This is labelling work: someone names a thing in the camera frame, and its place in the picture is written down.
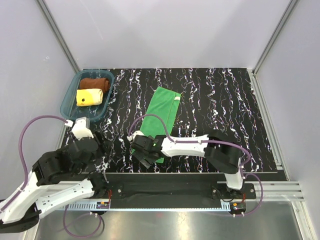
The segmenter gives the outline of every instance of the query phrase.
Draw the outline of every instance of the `green towel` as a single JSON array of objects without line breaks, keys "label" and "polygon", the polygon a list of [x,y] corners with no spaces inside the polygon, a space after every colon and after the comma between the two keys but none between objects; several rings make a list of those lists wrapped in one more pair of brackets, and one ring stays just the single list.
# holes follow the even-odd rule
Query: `green towel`
[{"label": "green towel", "polygon": [[[168,133],[171,134],[172,128],[174,127],[176,115],[180,103],[180,93],[158,87],[152,96],[146,114],[158,115],[164,121]],[[140,131],[145,136],[165,135],[166,132],[159,119],[153,116],[146,116],[143,119]],[[162,164],[164,158],[160,158],[156,163]]]}]

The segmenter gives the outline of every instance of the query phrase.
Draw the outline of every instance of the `yellow towel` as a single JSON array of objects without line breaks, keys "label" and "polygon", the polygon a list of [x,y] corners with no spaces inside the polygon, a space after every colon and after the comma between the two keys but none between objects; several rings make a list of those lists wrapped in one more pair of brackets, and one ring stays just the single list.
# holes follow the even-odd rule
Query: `yellow towel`
[{"label": "yellow towel", "polygon": [[102,103],[104,93],[101,89],[82,89],[76,91],[76,105],[78,107],[99,105]]}]

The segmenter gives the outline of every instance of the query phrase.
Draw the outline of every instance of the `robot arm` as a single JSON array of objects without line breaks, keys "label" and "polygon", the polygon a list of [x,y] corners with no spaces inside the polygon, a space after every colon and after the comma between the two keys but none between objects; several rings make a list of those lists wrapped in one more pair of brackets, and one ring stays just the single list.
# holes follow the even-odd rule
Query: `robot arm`
[{"label": "robot arm", "polygon": [[0,212],[0,233],[19,233],[35,226],[56,209],[84,198],[102,198],[107,186],[102,173],[93,173],[80,183],[48,194],[63,179],[80,174],[90,162],[109,151],[110,142],[100,132],[92,133],[86,126],[88,119],[76,121],[72,132],[78,140],[47,152],[33,165],[28,183],[0,202],[0,209],[20,191],[20,194]]},{"label": "robot arm", "polygon": [[128,140],[131,141],[131,146],[135,149],[133,156],[146,168],[149,168],[159,158],[164,157],[203,157],[219,172],[224,173],[226,185],[229,188],[234,190],[242,188],[243,178],[239,167],[241,150],[225,145],[203,143],[209,140],[230,142],[230,139],[226,139],[227,136],[219,131],[215,131],[212,135],[197,137],[171,136],[170,138],[166,135],[157,135],[155,138],[148,137],[144,136],[141,131],[136,131]]}]

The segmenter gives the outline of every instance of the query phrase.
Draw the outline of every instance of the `blue plastic basket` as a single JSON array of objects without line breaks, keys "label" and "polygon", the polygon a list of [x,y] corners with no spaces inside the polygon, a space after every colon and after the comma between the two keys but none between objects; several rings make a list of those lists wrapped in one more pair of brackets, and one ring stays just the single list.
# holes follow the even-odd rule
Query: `blue plastic basket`
[{"label": "blue plastic basket", "polygon": [[[110,89],[103,94],[102,103],[94,106],[77,106],[77,90],[79,89],[80,81],[84,78],[100,79],[107,78],[110,81]],[[72,82],[66,91],[64,99],[60,107],[61,115],[69,120],[76,120],[78,118],[87,117],[91,122],[96,122],[104,116],[106,112],[109,98],[114,86],[114,75],[105,70],[87,69],[78,72],[72,79]]]}]

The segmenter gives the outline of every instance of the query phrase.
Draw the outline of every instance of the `white vein pattern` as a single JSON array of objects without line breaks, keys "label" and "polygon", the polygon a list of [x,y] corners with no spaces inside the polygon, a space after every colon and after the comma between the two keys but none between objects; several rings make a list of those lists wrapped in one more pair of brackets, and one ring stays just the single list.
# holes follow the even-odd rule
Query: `white vein pattern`
[{"label": "white vein pattern", "polygon": [[[276,164],[245,68],[108,69],[115,82],[106,113],[92,130],[112,141],[109,156],[90,168],[112,173],[212,173],[205,158],[175,156],[146,169],[131,155],[127,141],[134,119],[146,113],[157,87],[181,93],[172,136],[194,137],[220,130],[251,152],[246,172],[276,172]],[[63,144],[73,141],[66,131]]]}]

